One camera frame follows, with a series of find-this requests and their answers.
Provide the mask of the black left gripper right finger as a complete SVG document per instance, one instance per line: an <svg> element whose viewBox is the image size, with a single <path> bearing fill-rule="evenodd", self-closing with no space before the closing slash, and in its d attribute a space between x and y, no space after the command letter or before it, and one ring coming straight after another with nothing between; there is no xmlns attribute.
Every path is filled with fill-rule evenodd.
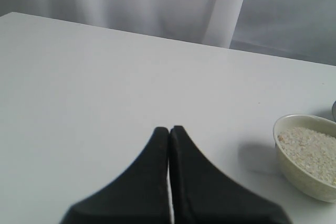
<svg viewBox="0 0 336 224"><path fill-rule="evenodd" d="M170 131L169 173L175 223L285 223L279 205L222 173L182 126Z"/></svg>

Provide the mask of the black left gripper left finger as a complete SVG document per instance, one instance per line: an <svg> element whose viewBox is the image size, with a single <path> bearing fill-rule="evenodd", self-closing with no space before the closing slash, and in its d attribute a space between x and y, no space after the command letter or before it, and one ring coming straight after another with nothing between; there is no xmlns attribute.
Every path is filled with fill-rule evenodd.
<svg viewBox="0 0 336 224"><path fill-rule="evenodd" d="M113 182L73 204L62 223L168 223L169 131L156 127L145 148Z"/></svg>

